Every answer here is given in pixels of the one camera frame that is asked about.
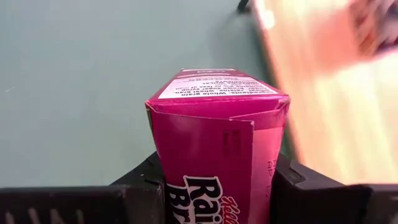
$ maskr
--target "blurry object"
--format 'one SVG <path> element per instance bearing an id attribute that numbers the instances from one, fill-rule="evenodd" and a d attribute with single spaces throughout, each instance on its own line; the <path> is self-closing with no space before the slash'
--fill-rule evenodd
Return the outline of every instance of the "blurry object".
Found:
<path id="1" fill-rule="evenodd" d="M 398 52 L 361 59 L 352 2 L 252 3 L 297 159 L 344 184 L 398 182 Z"/>
<path id="2" fill-rule="evenodd" d="M 240 13 L 248 12 L 248 10 L 250 9 L 248 7 L 248 3 L 249 3 L 249 0 L 241 0 L 238 4 L 238 8 L 237 8 L 238 12 L 240 12 Z"/>
<path id="3" fill-rule="evenodd" d="M 349 13 L 361 54 L 374 55 L 398 44 L 398 1 L 354 0 Z"/>

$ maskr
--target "box side panel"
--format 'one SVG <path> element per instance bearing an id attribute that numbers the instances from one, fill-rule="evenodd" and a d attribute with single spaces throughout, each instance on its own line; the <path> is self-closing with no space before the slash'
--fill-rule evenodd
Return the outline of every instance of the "box side panel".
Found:
<path id="1" fill-rule="evenodd" d="M 272 178 L 283 131 L 279 127 L 254 132 L 249 223 L 269 220 Z"/>
<path id="2" fill-rule="evenodd" d="M 152 124 L 174 217 L 212 223 L 236 217 L 247 223 L 252 123 L 152 111 Z"/>

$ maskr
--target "black holder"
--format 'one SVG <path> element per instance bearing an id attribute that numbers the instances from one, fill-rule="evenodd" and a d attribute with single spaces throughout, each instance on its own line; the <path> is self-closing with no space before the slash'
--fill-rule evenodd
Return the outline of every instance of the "black holder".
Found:
<path id="1" fill-rule="evenodd" d="M 249 0 L 241 0 L 238 4 L 238 12 L 246 12 L 247 11 L 247 5 L 249 3 Z"/>
<path id="2" fill-rule="evenodd" d="M 164 189 L 153 153 L 110 186 L 1 189 L 0 223 L 171 223 Z M 397 213 L 398 185 L 343 185 L 279 155 L 272 224 L 393 224 Z"/>

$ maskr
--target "box lid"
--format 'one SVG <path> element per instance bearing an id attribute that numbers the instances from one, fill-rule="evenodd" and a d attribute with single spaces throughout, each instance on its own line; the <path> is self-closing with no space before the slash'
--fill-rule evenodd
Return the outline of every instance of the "box lid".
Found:
<path id="1" fill-rule="evenodd" d="M 288 95 L 233 68 L 183 69 L 146 101 L 158 113 L 208 118 L 237 118 L 289 103 Z"/>

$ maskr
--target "gray-green surface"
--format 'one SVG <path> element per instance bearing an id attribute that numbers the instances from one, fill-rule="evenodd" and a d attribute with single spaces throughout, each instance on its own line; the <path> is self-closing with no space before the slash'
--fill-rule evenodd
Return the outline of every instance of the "gray-green surface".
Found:
<path id="1" fill-rule="evenodd" d="M 0 0 L 0 187 L 109 184 L 154 151 L 144 100 L 182 67 L 265 79 L 230 0 Z"/>

